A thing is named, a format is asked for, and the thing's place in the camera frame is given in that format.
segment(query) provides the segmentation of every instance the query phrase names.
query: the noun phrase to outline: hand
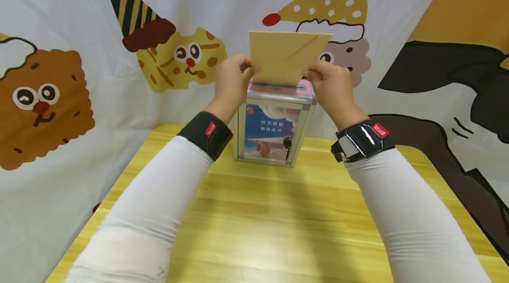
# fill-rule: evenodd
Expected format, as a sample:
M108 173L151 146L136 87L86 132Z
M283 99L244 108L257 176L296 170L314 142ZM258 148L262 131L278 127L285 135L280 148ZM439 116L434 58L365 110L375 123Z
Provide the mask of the hand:
M225 59L216 68L216 93L204 111L228 124L244 102L249 81L257 71L244 53Z
M353 100L349 70L325 61L316 61L307 71L318 103L339 131L365 121L369 117Z

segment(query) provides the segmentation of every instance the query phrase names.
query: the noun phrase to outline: cartoon cake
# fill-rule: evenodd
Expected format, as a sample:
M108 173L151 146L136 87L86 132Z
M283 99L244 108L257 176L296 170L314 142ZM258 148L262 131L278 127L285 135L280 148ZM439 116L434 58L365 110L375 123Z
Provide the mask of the cartoon cake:
M334 34L317 58L348 68L355 87L371 68L371 59L366 56L369 43L364 38L367 17L368 0L294 0L262 22L297 32Z

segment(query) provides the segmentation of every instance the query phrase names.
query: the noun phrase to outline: poster on box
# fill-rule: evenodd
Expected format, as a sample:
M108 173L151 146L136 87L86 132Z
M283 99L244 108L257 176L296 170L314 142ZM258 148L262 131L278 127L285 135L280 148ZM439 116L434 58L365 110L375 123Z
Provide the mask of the poster on box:
M300 109L247 104L244 156L288 159Z

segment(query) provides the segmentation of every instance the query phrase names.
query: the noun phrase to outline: lock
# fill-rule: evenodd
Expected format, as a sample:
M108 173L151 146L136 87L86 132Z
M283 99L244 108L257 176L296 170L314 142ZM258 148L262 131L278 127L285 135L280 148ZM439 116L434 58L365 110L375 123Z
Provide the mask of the lock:
M290 151L290 149L292 149L292 137L291 136L285 136L285 138L283 138L283 147L287 151L286 160L288 160L289 151Z

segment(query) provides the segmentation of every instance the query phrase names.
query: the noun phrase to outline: wrist strap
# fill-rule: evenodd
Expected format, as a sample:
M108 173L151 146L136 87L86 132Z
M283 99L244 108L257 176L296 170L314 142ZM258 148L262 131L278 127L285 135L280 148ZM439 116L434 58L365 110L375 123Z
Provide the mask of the wrist strap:
M337 132L331 152L338 162L356 162L395 147L389 131L368 119Z
M185 125L178 136L187 138L216 161L233 137L233 133L216 116L202 111Z

